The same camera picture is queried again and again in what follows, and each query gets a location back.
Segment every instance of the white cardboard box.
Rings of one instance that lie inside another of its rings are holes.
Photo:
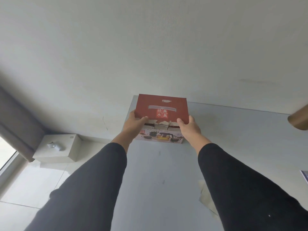
[[[47,144],[54,142],[62,150],[49,148]],[[78,135],[45,135],[38,146],[33,158],[44,163],[71,163],[76,162],[81,145]]]

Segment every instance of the person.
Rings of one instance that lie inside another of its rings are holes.
[[[123,131],[51,192],[26,231],[110,230],[129,144],[147,120],[132,111]],[[295,198],[204,137],[192,116],[187,125],[177,121],[225,231],[308,230],[308,211]]]

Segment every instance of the brown cylinder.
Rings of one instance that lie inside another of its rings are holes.
[[[308,130],[308,105],[288,116],[288,121],[292,126],[299,130]]]

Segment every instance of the tea set box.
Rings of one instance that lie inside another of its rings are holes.
[[[177,123],[181,118],[188,124],[186,98],[139,94],[135,117],[148,116],[149,121],[136,137],[137,140],[182,143],[183,135]]]

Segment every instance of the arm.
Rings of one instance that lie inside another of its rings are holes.
[[[226,231],[307,230],[308,212],[295,198],[202,136],[193,117],[187,125],[178,122]]]
[[[131,112],[123,131],[51,192],[26,231],[110,230],[127,150],[146,120]]]

